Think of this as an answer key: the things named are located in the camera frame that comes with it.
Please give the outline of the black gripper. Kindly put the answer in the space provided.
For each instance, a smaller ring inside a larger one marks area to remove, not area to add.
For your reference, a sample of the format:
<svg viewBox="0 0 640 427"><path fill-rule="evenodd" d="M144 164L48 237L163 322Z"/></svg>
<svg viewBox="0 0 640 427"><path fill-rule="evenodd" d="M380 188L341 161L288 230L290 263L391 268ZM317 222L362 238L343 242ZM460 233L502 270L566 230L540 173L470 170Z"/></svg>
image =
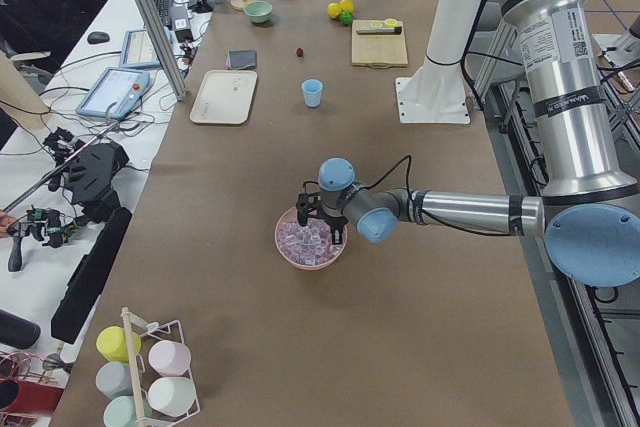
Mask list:
<svg viewBox="0 0 640 427"><path fill-rule="evenodd" d="M322 220L330 227L331 243L344 243L344 228L348 220L343 215L334 215L332 210L323 204L319 192L300 193L296 202L296 212L300 226L307 226L310 219Z"/></svg>

